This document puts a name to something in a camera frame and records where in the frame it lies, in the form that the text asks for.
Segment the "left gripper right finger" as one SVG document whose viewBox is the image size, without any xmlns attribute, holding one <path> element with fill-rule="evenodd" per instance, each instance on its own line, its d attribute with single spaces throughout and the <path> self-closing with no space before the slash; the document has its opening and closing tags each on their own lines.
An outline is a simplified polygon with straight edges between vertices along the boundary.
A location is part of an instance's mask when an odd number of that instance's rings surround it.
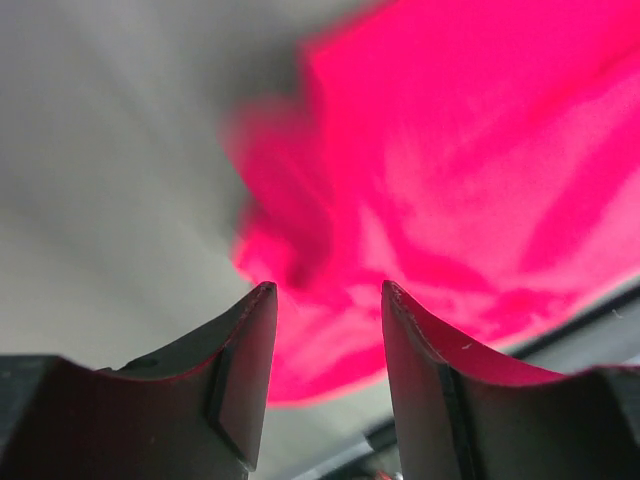
<svg viewBox="0 0 640 480">
<path fill-rule="evenodd" d="M 382 287 L 387 370 L 408 479 L 635 479 L 639 370 L 562 374 L 495 351 L 396 283 Z"/>
</svg>

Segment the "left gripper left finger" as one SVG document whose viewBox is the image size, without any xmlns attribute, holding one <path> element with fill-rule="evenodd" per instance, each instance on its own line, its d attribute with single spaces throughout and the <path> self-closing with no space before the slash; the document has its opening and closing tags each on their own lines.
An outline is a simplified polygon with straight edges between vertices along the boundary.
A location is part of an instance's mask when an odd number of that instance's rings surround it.
<svg viewBox="0 0 640 480">
<path fill-rule="evenodd" d="M 5 479 L 245 479 L 258 463 L 277 322 L 264 282 L 120 369 L 1 359 Z"/>
</svg>

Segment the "red t shirt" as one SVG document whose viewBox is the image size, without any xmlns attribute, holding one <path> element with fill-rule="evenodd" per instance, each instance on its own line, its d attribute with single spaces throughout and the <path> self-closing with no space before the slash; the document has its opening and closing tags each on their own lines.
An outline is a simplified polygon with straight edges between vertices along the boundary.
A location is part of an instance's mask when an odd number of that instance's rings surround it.
<svg viewBox="0 0 640 480">
<path fill-rule="evenodd" d="M 320 36 L 223 138 L 237 269 L 278 287 L 268 401 L 385 368 L 381 286 L 494 347 L 639 277 L 639 5 L 391 1 Z"/>
</svg>

